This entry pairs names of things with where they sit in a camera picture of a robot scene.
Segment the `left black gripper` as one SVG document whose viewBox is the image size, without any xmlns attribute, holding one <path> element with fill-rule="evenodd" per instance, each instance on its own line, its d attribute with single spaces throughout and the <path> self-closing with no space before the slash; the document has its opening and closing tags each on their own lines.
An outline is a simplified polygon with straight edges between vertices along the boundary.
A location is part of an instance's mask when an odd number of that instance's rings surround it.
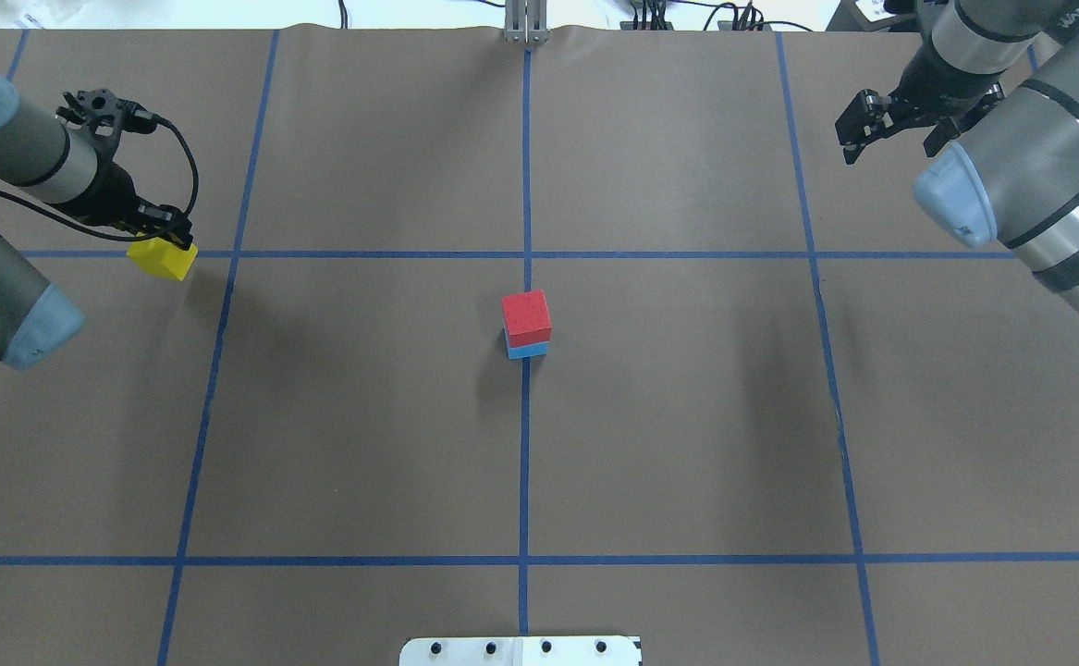
<svg viewBox="0 0 1079 666">
<path fill-rule="evenodd" d="M 129 173 L 117 163 L 101 163 L 92 184 L 77 199 L 77 220 L 88 228 L 112 228 L 136 236 L 136 243 L 160 240 L 180 252 L 195 244 L 192 220 L 172 205 L 141 203 Z"/>
</svg>

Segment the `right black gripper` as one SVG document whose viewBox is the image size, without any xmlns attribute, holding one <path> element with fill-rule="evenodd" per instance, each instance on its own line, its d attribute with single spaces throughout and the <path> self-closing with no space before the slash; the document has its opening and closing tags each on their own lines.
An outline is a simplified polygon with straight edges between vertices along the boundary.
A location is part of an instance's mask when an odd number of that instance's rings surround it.
<svg viewBox="0 0 1079 666">
<path fill-rule="evenodd" d="M 935 47 L 921 46 L 889 94 L 863 89 L 835 121 L 844 164 L 852 166 L 869 144 L 894 130 L 931 127 L 923 149 L 937 154 L 961 138 L 1007 97 L 997 73 L 970 73 L 946 63 Z"/>
</svg>

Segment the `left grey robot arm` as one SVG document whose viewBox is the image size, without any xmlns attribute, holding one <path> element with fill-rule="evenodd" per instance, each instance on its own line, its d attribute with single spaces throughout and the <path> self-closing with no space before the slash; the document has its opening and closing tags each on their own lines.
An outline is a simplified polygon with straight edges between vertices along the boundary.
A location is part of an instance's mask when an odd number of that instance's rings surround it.
<svg viewBox="0 0 1079 666">
<path fill-rule="evenodd" d="M 122 138 L 170 131 L 190 169 L 180 205 L 142 198 L 117 163 Z M 199 252 L 196 157 L 175 122 L 107 89 L 63 94 L 49 111 L 0 72 L 0 202 L 124 246 L 145 273 L 181 281 Z M 69 344 L 86 317 L 0 225 L 0 366 L 25 371 Z"/>
</svg>

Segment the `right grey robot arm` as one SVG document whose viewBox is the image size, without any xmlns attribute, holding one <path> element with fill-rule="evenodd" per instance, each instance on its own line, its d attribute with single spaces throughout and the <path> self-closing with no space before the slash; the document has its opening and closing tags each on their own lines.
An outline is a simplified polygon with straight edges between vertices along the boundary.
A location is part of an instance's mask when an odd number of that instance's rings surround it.
<svg viewBox="0 0 1079 666">
<path fill-rule="evenodd" d="M 847 164 L 929 128 L 921 210 L 970 248 L 998 241 L 1079 315 L 1079 1 L 890 1 L 921 45 L 897 89 L 864 89 L 835 131 Z"/>
</svg>

